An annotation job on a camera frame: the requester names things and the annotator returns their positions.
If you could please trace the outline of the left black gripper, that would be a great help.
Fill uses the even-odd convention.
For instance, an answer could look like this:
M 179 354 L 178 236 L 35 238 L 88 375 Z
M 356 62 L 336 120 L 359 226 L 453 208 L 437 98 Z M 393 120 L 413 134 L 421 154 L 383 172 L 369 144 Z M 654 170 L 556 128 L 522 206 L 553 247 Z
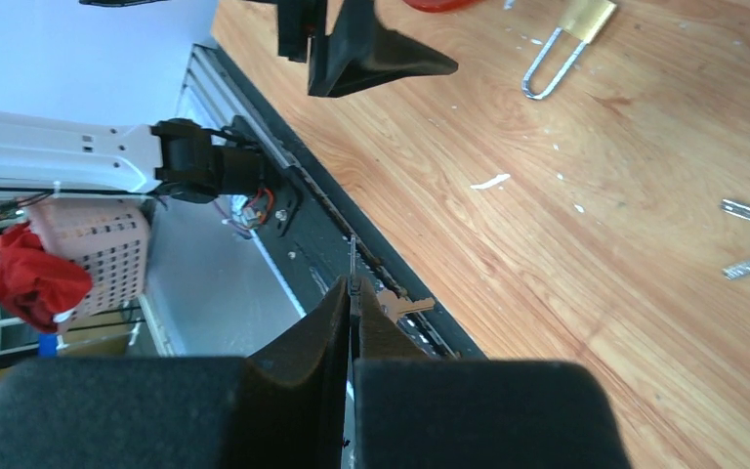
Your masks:
M 309 62 L 308 94 L 342 98 L 402 78 L 445 76 L 458 63 L 385 27 L 373 1 L 343 1 L 332 31 L 327 0 L 254 0 L 276 7 L 277 54 Z

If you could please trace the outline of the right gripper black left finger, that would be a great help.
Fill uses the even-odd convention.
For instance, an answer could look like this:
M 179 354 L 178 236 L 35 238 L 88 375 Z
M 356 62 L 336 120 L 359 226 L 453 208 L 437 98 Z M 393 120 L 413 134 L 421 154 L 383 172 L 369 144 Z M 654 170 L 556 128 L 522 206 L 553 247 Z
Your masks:
M 38 358 L 0 381 L 0 468 L 337 468 L 348 281 L 243 357 Z

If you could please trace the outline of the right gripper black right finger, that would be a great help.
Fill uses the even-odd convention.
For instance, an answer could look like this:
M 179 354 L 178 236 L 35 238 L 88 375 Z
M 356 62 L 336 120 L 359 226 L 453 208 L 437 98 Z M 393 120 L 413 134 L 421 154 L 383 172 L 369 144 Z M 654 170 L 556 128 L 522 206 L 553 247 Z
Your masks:
M 627 468 L 603 386 L 550 360 L 426 355 L 354 283 L 355 462 L 360 468 Z

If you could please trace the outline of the small silver key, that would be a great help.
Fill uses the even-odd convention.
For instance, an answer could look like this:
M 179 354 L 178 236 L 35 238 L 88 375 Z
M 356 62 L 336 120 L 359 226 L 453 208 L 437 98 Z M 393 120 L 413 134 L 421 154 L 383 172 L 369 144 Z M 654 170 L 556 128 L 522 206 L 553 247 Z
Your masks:
M 350 276 L 348 279 L 348 292 L 352 300 L 353 312 L 359 314 L 359 299 L 364 278 L 356 273 L 357 245 L 358 242 L 356 235 L 352 234 L 350 236 Z M 375 298 L 379 303 L 381 312 L 394 323 L 397 323 L 401 318 L 409 314 L 431 311 L 435 308 L 437 303 L 434 298 L 411 300 L 398 297 L 389 289 L 383 289 L 376 292 Z

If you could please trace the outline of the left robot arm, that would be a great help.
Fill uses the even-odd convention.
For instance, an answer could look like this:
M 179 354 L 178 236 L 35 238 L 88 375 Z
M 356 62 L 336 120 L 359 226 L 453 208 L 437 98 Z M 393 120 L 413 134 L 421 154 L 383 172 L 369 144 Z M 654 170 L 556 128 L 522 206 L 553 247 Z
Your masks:
M 306 64 L 308 93 L 342 98 L 402 78 L 444 76 L 458 64 L 385 27 L 371 1 L 279 1 L 277 53 Z M 256 141 L 185 118 L 94 125 L 0 111 L 0 191 L 30 201 L 58 192 L 170 196 L 208 203 L 250 195 L 278 177 Z

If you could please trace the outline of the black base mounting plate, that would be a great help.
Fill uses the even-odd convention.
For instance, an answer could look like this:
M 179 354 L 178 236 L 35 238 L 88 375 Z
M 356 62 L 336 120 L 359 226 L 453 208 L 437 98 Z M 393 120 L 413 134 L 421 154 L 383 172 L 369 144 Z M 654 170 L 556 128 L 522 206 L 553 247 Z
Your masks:
M 266 100 L 222 47 L 209 54 L 225 74 L 229 90 L 242 105 L 247 125 L 267 147 L 274 162 L 302 194 L 284 233 L 259 231 L 261 243 L 292 288 L 300 304 L 316 305 L 318 282 L 332 284 L 351 267 L 377 290 L 385 288 L 405 299 L 433 297 L 423 282 L 338 181 L 317 160 L 310 147 Z

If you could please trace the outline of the pink perforated basket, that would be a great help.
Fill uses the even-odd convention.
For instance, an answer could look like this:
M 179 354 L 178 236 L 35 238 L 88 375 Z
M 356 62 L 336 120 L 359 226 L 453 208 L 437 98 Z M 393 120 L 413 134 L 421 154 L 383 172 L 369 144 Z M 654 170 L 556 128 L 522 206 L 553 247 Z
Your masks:
M 150 232 L 137 202 L 51 197 L 28 207 L 26 217 L 48 253 L 81 267 L 93 282 L 78 305 L 56 316 L 59 330 L 143 293 Z

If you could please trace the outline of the red cloth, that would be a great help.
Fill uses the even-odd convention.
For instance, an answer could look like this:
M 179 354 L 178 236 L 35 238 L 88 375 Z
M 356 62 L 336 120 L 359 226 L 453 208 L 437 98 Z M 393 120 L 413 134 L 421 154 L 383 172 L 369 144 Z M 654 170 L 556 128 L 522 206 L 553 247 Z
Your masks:
M 92 288 L 90 274 L 47 252 L 29 223 L 0 234 L 0 306 L 37 331 L 56 333 L 55 317 L 73 310 Z

